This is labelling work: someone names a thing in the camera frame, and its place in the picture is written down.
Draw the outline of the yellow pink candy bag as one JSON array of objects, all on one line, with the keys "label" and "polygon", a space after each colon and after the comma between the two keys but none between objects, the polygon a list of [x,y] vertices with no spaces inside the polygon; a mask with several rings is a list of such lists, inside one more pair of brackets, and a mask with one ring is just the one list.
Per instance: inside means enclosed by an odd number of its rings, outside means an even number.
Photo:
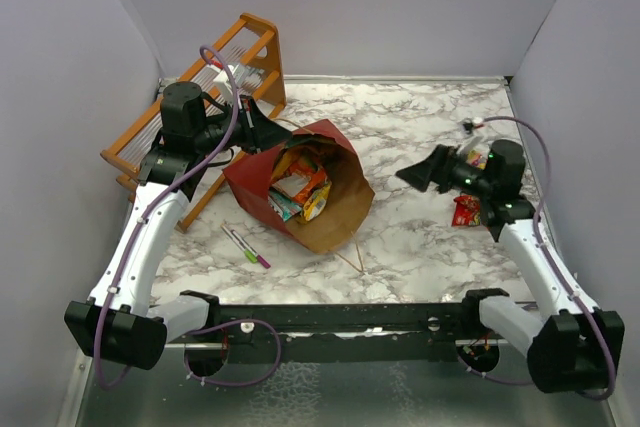
[{"label": "yellow pink candy bag", "polygon": [[487,160],[488,158],[484,153],[475,149],[472,149],[467,154],[467,163],[479,169],[484,169],[486,167]]}]

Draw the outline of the red snack bag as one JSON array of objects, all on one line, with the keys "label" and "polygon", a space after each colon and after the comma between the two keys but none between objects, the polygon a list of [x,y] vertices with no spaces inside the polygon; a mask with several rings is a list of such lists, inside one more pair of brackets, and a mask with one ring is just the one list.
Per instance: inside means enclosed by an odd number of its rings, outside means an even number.
[{"label": "red snack bag", "polygon": [[475,227],[482,224],[480,201],[477,197],[463,194],[454,198],[455,209],[451,225],[454,227]]}]

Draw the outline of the red brown paper bag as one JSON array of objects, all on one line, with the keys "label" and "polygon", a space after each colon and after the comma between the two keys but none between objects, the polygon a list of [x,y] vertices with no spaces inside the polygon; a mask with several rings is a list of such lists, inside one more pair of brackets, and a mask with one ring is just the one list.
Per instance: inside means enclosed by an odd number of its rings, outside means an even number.
[{"label": "red brown paper bag", "polygon": [[355,148],[327,119],[243,157],[224,175],[248,214],[315,254],[352,241],[374,199]]}]

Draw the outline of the orange chips bag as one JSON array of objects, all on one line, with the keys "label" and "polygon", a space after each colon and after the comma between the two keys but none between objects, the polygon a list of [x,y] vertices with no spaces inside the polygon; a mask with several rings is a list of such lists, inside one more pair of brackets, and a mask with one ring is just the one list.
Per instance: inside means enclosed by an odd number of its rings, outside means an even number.
[{"label": "orange chips bag", "polygon": [[274,164],[270,188],[295,202],[306,202],[311,193],[329,179],[326,155],[316,147],[296,146],[284,151]]}]

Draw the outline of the teal snack bag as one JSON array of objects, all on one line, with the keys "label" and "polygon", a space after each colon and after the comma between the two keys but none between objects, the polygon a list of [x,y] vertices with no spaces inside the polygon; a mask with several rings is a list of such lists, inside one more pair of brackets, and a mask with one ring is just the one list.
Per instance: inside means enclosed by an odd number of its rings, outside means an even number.
[{"label": "teal snack bag", "polygon": [[275,189],[269,189],[268,203],[284,222],[302,211],[302,207],[299,204]]}]

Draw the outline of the yellow m&m bag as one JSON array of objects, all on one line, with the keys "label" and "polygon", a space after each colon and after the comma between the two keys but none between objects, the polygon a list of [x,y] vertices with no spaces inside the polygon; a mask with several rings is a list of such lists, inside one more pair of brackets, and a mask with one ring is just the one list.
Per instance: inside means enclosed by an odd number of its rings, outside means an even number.
[{"label": "yellow m&m bag", "polygon": [[311,193],[301,210],[301,219],[303,222],[310,222],[322,213],[327,204],[331,187],[332,182],[327,181]]}]

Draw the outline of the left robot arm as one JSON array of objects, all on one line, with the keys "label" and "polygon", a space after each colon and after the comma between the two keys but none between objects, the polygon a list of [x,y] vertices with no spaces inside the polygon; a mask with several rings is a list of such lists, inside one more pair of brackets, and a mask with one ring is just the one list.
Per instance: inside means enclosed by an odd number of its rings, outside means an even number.
[{"label": "left robot arm", "polygon": [[262,153],[291,132],[265,116],[249,95],[216,102],[201,87],[178,81],[163,91],[161,127],[143,157],[134,206],[113,257],[84,301],[72,301],[64,322],[95,361],[149,370],[165,345],[189,332],[206,342],[221,318],[202,295],[150,305],[152,285],[168,242],[205,171],[221,152]]}]

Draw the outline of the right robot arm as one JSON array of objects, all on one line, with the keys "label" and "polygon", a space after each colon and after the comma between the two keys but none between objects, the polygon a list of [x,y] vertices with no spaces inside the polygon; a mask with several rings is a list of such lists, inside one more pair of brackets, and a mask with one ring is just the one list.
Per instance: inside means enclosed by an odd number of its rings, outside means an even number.
[{"label": "right robot arm", "polygon": [[467,163],[458,148],[439,145],[396,175],[420,192],[434,184],[441,194],[457,189],[475,197],[482,224],[534,297],[536,314],[499,290],[470,291],[459,314],[461,330],[472,338],[489,331],[502,336],[524,356],[533,384],[544,393],[575,391],[604,400],[615,389],[624,322],[580,288],[548,244],[539,212],[521,193],[525,167],[520,144],[497,140],[483,168]]}]

